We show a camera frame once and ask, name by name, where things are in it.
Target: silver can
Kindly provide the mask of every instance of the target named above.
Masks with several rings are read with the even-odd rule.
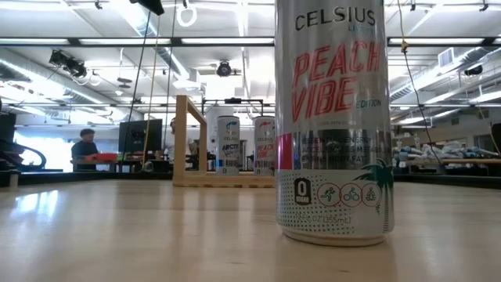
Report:
[[[316,244],[393,230],[381,0],[277,0],[277,222]]]
[[[216,143],[216,174],[238,175],[240,159],[240,119],[233,116],[218,117]]]
[[[275,117],[254,119],[254,174],[275,175]]]

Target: dark shirt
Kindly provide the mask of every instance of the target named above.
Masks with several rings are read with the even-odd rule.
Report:
[[[97,154],[97,153],[98,153],[98,150],[97,150],[97,147],[94,143],[86,143],[86,142],[80,141],[71,147],[71,157],[74,160],[81,160],[85,156],[89,156],[89,155]],[[96,169],[95,164],[77,165],[77,170],[95,170],[95,169]]]

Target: red object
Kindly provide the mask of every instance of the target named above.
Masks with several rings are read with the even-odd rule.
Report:
[[[118,154],[105,153],[96,154],[97,161],[116,161],[118,159]]]

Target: nutrition icons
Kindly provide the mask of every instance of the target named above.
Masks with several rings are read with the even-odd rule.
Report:
[[[343,194],[341,199],[343,204],[350,208],[354,208],[362,202],[362,189],[354,183],[344,184],[341,187],[341,193]]]
[[[362,201],[367,207],[376,207],[381,202],[381,188],[376,183],[366,184],[362,188]]]
[[[361,203],[375,207],[381,202],[381,189],[375,183],[366,184],[362,188],[354,183],[344,184],[341,188],[336,184],[325,183],[317,189],[316,197],[326,207],[342,204],[354,208]]]
[[[320,204],[327,207],[333,207],[341,200],[339,187],[332,183],[323,184],[318,189],[316,196],[319,199]]]

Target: ceiling light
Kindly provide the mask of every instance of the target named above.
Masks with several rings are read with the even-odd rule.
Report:
[[[155,45],[157,43],[156,38],[88,38],[78,40],[82,45],[142,45],[143,42],[147,45]],[[166,45],[171,44],[170,38],[158,38],[158,44]]]
[[[498,99],[498,98],[501,98],[501,91],[492,92],[489,94],[484,94],[484,95],[479,96],[475,99],[469,100],[468,103],[482,103],[482,102],[486,102],[486,101],[490,101],[490,100]]]
[[[272,44],[274,38],[182,38],[183,44]]]
[[[410,45],[455,45],[455,44],[480,44],[483,38],[406,38],[405,42]],[[390,39],[390,44],[401,44],[401,38]]]
[[[426,125],[404,125],[402,126],[403,129],[426,129],[426,128],[430,128],[430,126],[426,126]]]
[[[448,115],[450,115],[450,114],[454,114],[454,113],[456,113],[456,112],[458,112],[458,111],[459,111],[459,109],[456,109],[456,110],[448,110],[448,111],[446,111],[446,112],[443,112],[443,113],[441,113],[441,114],[437,114],[437,115],[433,116],[433,118],[439,118],[439,117],[440,117],[440,118],[443,118],[443,117],[448,116]]]
[[[194,81],[189,81],[186,79],[178,80],[174,83],[172,83],[174,87],[177,89],[199,89],[200,88],[200,83],[194,82]]]
[[[70,42],[63,38],[0,38],[3,45],[69,45]]]
[[[20,111],[23,111],[23,112],[27,112],[27,113],[30,113],[30,114],[36,114],[36,115],[40,115],[40,116],[45,116],[45,113],[39,109],[35,109],[33,107],[13,107],[14,109],[16,110],[20,110]]]
[[[407,118],[405,120],[399,121],[396,125],[411,125],[413,123],[417,123],[420,121],[424,121],[424,118],[422,117],[411,117]]]

